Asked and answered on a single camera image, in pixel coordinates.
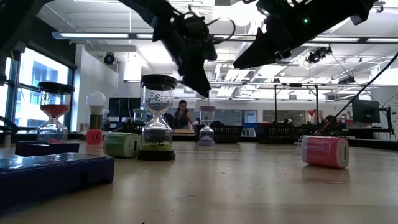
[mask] pink cylinder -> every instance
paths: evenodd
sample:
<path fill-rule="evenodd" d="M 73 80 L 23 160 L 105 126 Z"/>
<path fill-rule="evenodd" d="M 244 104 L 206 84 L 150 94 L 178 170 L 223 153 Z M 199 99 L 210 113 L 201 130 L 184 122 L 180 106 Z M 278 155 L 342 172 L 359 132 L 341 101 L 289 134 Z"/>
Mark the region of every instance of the pink cylinder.
<path fill-rule="evenodd" d="M 349 162 L 348 141 L 343 138 L 303 136 L 301 158 L 307 164 L 344 169 Z"/>

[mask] red sand hourglass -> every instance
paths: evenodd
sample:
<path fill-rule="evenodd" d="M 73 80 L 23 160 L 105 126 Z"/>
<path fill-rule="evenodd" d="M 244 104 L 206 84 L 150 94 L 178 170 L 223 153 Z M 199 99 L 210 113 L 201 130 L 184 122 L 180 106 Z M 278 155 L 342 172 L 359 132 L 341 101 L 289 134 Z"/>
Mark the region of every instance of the red sand hourglass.
<path fill-rule="evenodd" d="M 58 121 L 58 118 L 69 112 L 70 99 L 75 87 L 53 82 L 40 82 L 42 92 L 40 109 L 49 117 L 49 120 L 37 130 L 38 141 L 49 143 L 66 142 L 68 128 Z"/>

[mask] ceiling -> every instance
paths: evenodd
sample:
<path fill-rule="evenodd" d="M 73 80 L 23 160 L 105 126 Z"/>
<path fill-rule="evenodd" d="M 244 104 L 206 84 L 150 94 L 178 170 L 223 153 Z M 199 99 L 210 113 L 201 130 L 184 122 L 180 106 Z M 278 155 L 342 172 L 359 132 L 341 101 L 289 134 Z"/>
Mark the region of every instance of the ceiling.
<path fill-rule="evenodd" d="M 190 0 L 170 1 L 179 11 L 188 11 Z M 346 36 L 390 36 L 398 37 L 398 4 L 396 0 L 386 1 L 384 12 L 376 13 L 372 9 L 368 21 L 354 26 L 348 19 L 336 29 L 329 30 L 328 35 Z M 210 22 L 218 17 L 230 17 L 237 25 L 236 34 L 255 34 L 255 31 L 263 20 L 252 4 L 243 4 L 241 1 L 232 6 L 215 6 L 215 0 L 194 0 L 193 10 L 199 15 L 206 17 Z M 55 0 L 48 3 L 40 11 L 39 18 L 62 32 L 144 32 L 151 33 L 153 30 L 148 26 L 137 13 L 130 10 L 123 4 L 106 4 L 103 2 L 84 2 L 84 0 Z M 212 34 L 229 34 L 232 26 L 229 21 L 218 21 L 211 25 Z M 152 43 L 148 40 L 101 40 L 92 41 L 95 52 L 104 54 L 101 48 L 104 45 L 135 45 L 138 51 L 146 60 L 150 70 L 148 72 L 172 73 L 175 65 L 172 63 L 167 51 L 160 43 Z M 248 43 L 224 42 L 216 46 L 220 63 L 232 61 L 236 55 L 248 47 Z M 387 60 L 398 51 L 398 45 L 359 45 L 359 44 L 332 44 L 333 55 L 344 67 L 345 70 L 354 70 L 357 82 L 369 80 L 369 69 Z M 279 73 L 284 72 L 283 79 L 292 82 L 337 82 L 339 75 L 344 69 L 338 64 L 335 58 L 329 56 L 320 63 L 309 67 L 304 62 L 309 51 L 315 48 L 301 47 L 297 49 L 295 58 L 292 58 L 290 65 L 272 73 L 274 69 L 257 68 L 255 76 L 257 82 L 269 82 L 274 76 L 280 77 Z M 118 57 L 127 57 L 126 52 L 116 52 Z M 207 63 L 205 69 L 215 72 L 217 63 Z"/>

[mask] computer monitor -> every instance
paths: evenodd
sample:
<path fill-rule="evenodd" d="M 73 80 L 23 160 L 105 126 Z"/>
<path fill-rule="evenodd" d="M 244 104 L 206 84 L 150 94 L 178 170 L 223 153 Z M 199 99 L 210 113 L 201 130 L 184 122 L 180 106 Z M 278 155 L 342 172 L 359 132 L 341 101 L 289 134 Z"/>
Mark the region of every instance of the computer monitor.
<path fill-rule="evenodd" d="M 133 117 L 134 116 L 133 110 L 140 108 L 140 105 L 141 105 L 140 98 L 110 98 L 109 116 L 119 117 L 119 118 L 121 117 L 128 118 L 130 116 Z"/>
<path fill-rule="evenodd" d="M 380 123 L 379 102 L 354 100 L 353 119 L 360 123 Z"/>

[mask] hourglass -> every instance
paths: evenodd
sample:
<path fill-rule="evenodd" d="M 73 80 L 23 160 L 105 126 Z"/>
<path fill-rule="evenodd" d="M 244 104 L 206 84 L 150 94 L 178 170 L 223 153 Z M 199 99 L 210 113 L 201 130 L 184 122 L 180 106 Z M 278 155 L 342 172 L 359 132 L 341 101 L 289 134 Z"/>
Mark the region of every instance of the hourglass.
<path fill-rule="evenodd" d="M 49 117 L 49 120 L 37 130 L 38 141 L 66 142 L 68 128 L 58 119 L 69 112 L 70 98 L 75 87 L 53 82 L 40 82 L 41 91 L 40 109 Z"/>
<path fill-rule="evenodd" d="M 210 123 L 214 121 L 216 107 L 201 106 L 200 122 L 205 125 L 199 132 L 199 146 L 215 146 L 214 131 L 210 128 Z"/>
<path fill-rule="evenodd" d="M 172 106 L 177 79 L 167 75 L 144 75 L 141 84 L 144 87 L 145 107 L 153 118 L 142 129 L 142 147 L 138 159 L 174 160 L 172 128 L 163 120 L 163 115 Z"/>

